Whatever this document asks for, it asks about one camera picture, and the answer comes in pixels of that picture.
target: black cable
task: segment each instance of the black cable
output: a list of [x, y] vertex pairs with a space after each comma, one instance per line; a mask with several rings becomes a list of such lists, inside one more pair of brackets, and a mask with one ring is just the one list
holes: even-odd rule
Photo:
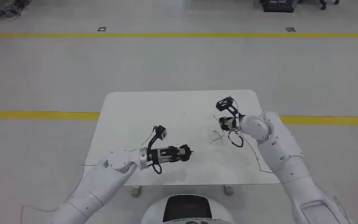
[[219, 138], [217, 138], [217, 139], [215, 139], [215, 140], [212, 140], [211, 142], [215, 142], [216, 140], [221, 139], [222, 142], [224, 143], [224, 141], [223, 141], [223, 136], [221, 136], [221, 135], [219, 134], [219, 132], [217, 132], [217, 131], [215, 131], [215, 130], [214, 130], [213, 132], [217, 133], [217, 134], [219, 135]]
[[157, 173], [157, 174], [162, 174], [162, 166], [160, 164], [158, 164], [160, 171], [158, 172], [158, 170], [154, 167], [154, 164], [152, 164], [152, 168], [153, 170]]
[[231, 132], [229, 132], [229, 134], [228, 134], [228, 138], [229, 138], [229, 141], [231, 142], [231, 144], [233, 144], [234, 146], [236, 146], [236, 147], [238, 147], [238, 148], [242, 148], [242, 147], [243, 147], [243, 145], [244, 145], [244, 140], [242, 139], [242, 137], [241, 137], [241, 136], [239, 136], [239, 138], [241, 139], [241, 145], [239, 146], [239, 145], [235, 144], [235, 143], [231, 140], [231, 138], [230, 138], [230, 134], [231, 134]]

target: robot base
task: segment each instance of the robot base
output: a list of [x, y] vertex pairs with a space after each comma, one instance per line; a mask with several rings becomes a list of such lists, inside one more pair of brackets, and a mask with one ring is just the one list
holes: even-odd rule
[[229, 211], [218, 202], [195, 194], [177, 194], [152, 204], [141, 224], [158, 224], [180, 218], [213, 218], [234, 223]]

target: cable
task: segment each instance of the cable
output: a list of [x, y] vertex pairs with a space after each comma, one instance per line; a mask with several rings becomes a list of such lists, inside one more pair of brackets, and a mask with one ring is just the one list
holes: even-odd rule
[[[83, 169], [82, 169], [82, 176], [83, 176], [83, 174], [84, 174], [84, 167], [85, 167], [85, 166], [96, 166], [97, 164], [95, 164], [95, 165], [85, 165], [85, 164], [81, 164], [81, 165], [83, 166]], [[39, 212], [54, 212], [54, 211], [58, 210], [62, 205], [64, 205], [64, 204], [66, 203], [66, 201], [69, 199], [69, 197], [71, 197], [71, 195], [73, 194], [73, 192], [78, 188], [78, 186], [79, 186], [79, 184], [81, 183], [81, 181], [82, 181], [82, 177], [80, 178], [80, 180], [79, 180], [78, 184], [76, 185], [76, 187], [74, 188], [74, 190], [68, 195], [68, 197], [66, 198], [66, 200], [65, 200], [63, 203], [61, 203], [61, 204], [60, 204], [57, 208], [55, 208], [55, 209], [45, 210], [45, 209], [36, 208], [36, 207], [34, 207], [34, 206], [30, 206], [30, 205], [28, 205], [28, 204], [22, 206], [22, 207], [21, 207], [21, 213], [20, 213], [20, 224], [22, 224], [23, 210], [24, 210], [26, 207], [27, 207], [27, 208], [32, 208], [32, 209], [37, 210], [37, 211], [39, 211]]]
[[153, 132], [154, 132], [154, 128], [153, 128], [153, 130], [152, 130], [152, 132], [151, 132], [151, 134], [150, 134], [150, 136], [147, 138], [147, 140], [152, 136], [152, 134], [153, 134]]
[[262, 169], [261, 169], [261, 164], [260, 164], [260, 162], [259, 162], [259, 160], [258, 160], [258, 156], [257, 156], [255, 150], [252, 148], [251, 144], [250, 144], [246, 139], [245, 139], [245, 142], [250, 146], [252, 152], [255, 154], [255, 159], [256, 159], [257, 164], [258, 164], [258, 169], [259, 169], [261, 172], [266, 172], [266, 173], [268, 173], [268, 174], [273, 174], [273, 172], [270, 172], [270, 171], [266, 171], [266, 170], [262, 170]]
[[162, 174], [162, 166], [160, 164], [158, 164], [160, 171], [158, 172], [158, 170], [154, 167], [154, 164], [152, 164], [152, 168], [153, 170], [157, 173], [157, 174]]
[[336, 206], [338, 207], [338, 209], [340, 210], [342, 215], [347, 219], [348, 223], [351, 224], [351, 221], [348, 218], [347, 213], [346, 213], [345, 209], [343, 208], [343, 206], [341, 205], [341, 203], [338, 200], [338, 198], [336, 196], [333, 196], [333, 199], [335, 200]]
[[220, 134], [219, 134], [219, 132], [217, 132], [217, 131], [213, 131], [213, 132], [215, 132], [215, 133], [217, 133], [220, 137], [219, 138], [217, 138], [217, 139], [215, 139], [215, 140], [212, 140], [211, 142], [215, 142], [216, 140], [219, 140], [219, 139], [221, 139], [222, 140], [222, 142], [224, 143], [224, 141], [223, 141], [223, 136], [221, 136]]
[[231, 140], [231, 138], [230, 138], [230, 134], [231, 134], [231, 132], [229, 132], [229, 134], [228, 134], [228, 138], [229, 138], [229, 141], [231, 142], [231, 144], [233, 144], [234, 146], [236, 146], [236, 147], [238, 147], [238, 148], [242, 148], [242, 147], [243, 147], [243, 145], [244, 145], [244, 140], [242, 139], [242, 137], [241, 137], [241, 136], [239, 136], [239, 138], [241, 139], [241, 145], [239, 146], [239, 145], [235, 144], [235, 143]]

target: wire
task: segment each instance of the wire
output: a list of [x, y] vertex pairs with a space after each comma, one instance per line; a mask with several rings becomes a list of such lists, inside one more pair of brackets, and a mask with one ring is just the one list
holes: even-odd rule
[[241, 136], [239, 136], [239, 138], [241, 139], [241, 145], [239, 146], [239, 145], [235, 144], [235, 143], [231, 140], [231, 138], [230, 138], [230, 134], [231, 134], [231, 132], [229, 132], [229, 134], [228, 134], [228, 138], [229, 138], [229, 141], [231, 142], [231, 144], [233, 144], [234, 146], [236, 146], [236, 147], [238, 147], [238, 148], [242, 148], [242, 147], [243, 147], [243, 145], [244, 145], [244, 140], [242, 139], [242, 137], [241, 137]]
[[221, 136], [220, 134], [219, 134], [219, 132], [217, 132], [217, 131], [213, 131], [213, 132], [215, 132], [215, 133], [217, 133], [220, 137], [219, 138], [217, 138], [217, 139], [215, 139], [215, 140], [212, 140], [211, 142], [215, 142], [216, 140], [219, 140], [219, 139], [221, 139], [222, 140], [222, 142], [224, 143], [224, 141], [223, 141], [223, 136]]
[[[84, 167], [85, 166], [96, 166], [97, 164], [95, 165], [85, 165], [85, 164], [81, 164], [83, 166], [83, 169], [82, 169], [82, 176], [84, 174]], [[66, 198], [66, 200], [64, 202], [62, 202], [57, 208], [55, 209], [50, 209], [50, 210], [45, 210], [45, 209], [40, 209], [40, 208], [36, 208], [34, 206], [30, 206], [30, 205], [24, 205], [21, 207], [21, 213], [20, 213], [20, 224], [22, 224], [22, 216], [23, 216], [23, 210], [27, 207], [27, 208], [32, 208], [33, 210], [37, 210], [39, 212], [54, 212], [56, 210], [58, 210], [61, 206], [64, 205], [64, 203], [66, 203], [66, 201], [71, 197], [71, 195], [73, 194], [73, 192], [78, 188], [79, 184], [81, 183], [82, 181], [82, 177], [80, 178], [78, 184], [76, 185], [76, 187], [74, 188], [74, 190], [68, 195], [68, 197]]]
[[14, 18], [14, 21], [20, 18], [21, 12], [26, 11], [27, 6], [31, 3], [32, 0], [14, 0], [12, 4], [5, 6], [0, 9], [0, 17], [2, 18]]
[[152, 134], [153, 134], [153, 132], [154, 132], [154, 128], [153, 128], [153, 130], [152, 130], [152, 132], [151, 132], [151, 134], [150, 134], [150, 136], [147, 138], [147, 140], [152, 136]]
[[260, 164], [260, 162], [259, 162], [259, 160], [258, 160], [258, 156], [257, 156], [255, 150], [252, 148], [251, 144], [245, 139], [245, 137], [242, 135], [241, 132], [240, 132], [240, 136], [245, 140], [245, 142], [250, 146], [252, 152], [255, 154], [255, 159], [256, 159], [257, 164], [258, 164], [258, 169], [259, 169], [261, 172], [266, 172], [266, 173], [268, 173], [268, 174], [273, 174], [273, 172], [270, 172], [270, 171], [266, 171], [266, 170], [262, 170], [262, 169], [261, 169], [261, 164]]
[[340, 210], [342, 215], [347, 219], [348, 223], [351, 224], [351, 221], [348, 218], [347, 213], [346, 213], [345, 209], [343, 208], [343, 206], [341, 205], [341, 203], [338, 200], [338, 198], [336, 196], [333, 196], [333, 199], [335, 200], [336, 206], [338, 207], [338, 209]]
[[216, 118], [216, 117], [215, 117], [215, 115], [213, 115], [213, 117], [215, 118], [215, 120], [217, 120], [217, 121], [218, 121], [218, 123], [220, 123], [220, 121], [218, 120], [218, 118]]
[[162, 174], [162, 166], [160, 164], [158, 164], [160, 171], [158, 172], [158, 170], [154, 167], [154, 164], [152, 164], [153, 170], [157, 173], [157, 174]]

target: white cable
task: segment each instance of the white cable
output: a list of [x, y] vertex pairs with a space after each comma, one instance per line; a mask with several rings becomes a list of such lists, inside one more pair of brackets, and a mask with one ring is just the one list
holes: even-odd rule
[[239, 131], [239, 132], [240, 132], [241, 137], [242, 137], [242, 138], [245, 140], [245, 142], [250, 146], [252, 152], [255, 154], [255, 159], [256, 159], [257, 164], [258, 164], [258, 170], [260, 170], [261, 172], [266, 172], [266, 173], [268, 173], [268, 174], [273, 174], [273, 172], [270, 172], [270, 171], [266, 171], [266, 170], [262, 170], [262, 169], [261, 169], [261, 164], [260, 164], [260, 162], [259, 162], [259, 160], [258, 160], [258, 156], [257, 156], [255, 150], [252, 148], [251, 144], [246, 140], [246, 138], [245, 138], [244, 135], [241, 133], [241, 131]]

